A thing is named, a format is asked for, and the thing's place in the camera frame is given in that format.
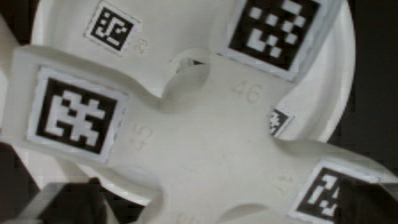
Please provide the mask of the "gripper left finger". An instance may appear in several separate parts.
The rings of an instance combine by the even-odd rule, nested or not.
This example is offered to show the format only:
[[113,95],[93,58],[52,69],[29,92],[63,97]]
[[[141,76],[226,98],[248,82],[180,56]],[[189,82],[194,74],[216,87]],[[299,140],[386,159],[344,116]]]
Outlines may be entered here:
[[50,183],[36,195],[17,224],[107,224],[106,196],[100,180]]

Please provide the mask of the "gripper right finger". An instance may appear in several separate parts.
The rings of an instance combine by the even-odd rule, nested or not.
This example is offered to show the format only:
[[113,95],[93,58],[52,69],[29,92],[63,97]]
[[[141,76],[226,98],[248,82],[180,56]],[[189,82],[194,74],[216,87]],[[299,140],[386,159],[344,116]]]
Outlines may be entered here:
[[338,224],[398,224],[398,183],[342,185]]

